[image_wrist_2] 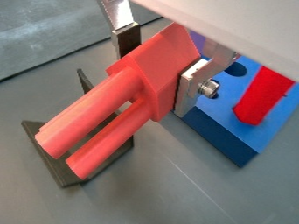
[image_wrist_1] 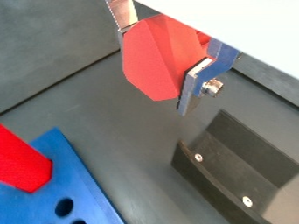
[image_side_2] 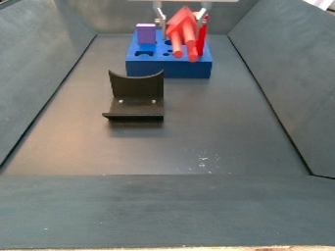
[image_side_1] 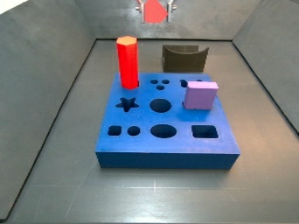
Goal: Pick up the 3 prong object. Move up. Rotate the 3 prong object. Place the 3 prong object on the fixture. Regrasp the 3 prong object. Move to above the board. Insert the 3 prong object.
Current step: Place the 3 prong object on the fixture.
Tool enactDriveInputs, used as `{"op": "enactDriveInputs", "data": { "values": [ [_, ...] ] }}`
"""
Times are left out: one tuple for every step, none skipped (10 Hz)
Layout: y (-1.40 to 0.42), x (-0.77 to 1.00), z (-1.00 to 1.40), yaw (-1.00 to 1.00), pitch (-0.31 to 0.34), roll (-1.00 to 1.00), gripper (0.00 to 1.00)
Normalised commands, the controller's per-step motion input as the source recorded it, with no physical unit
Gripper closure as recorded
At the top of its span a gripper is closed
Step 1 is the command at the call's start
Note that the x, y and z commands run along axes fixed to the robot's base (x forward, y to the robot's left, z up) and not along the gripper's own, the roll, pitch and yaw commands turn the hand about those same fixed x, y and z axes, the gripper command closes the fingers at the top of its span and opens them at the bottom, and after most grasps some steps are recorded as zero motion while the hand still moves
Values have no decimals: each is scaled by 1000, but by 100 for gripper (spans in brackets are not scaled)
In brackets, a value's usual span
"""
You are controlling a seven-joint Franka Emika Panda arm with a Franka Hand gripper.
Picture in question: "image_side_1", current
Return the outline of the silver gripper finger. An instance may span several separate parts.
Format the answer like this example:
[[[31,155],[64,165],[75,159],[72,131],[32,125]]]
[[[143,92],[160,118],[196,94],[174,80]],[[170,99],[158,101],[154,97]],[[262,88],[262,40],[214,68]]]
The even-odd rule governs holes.
[[[178,5],[175,4],[176,0],[170,0],[167,3],[167,22],[171,22],[172,19],[172,13],[176,11],[178,9]]]
[[[135,7],[135,10],[139,11],[142,15],[142,23],[144,23],[146,22],[146,3],[143,2],[143,0],[136,0],[136,4],[138,6]]]

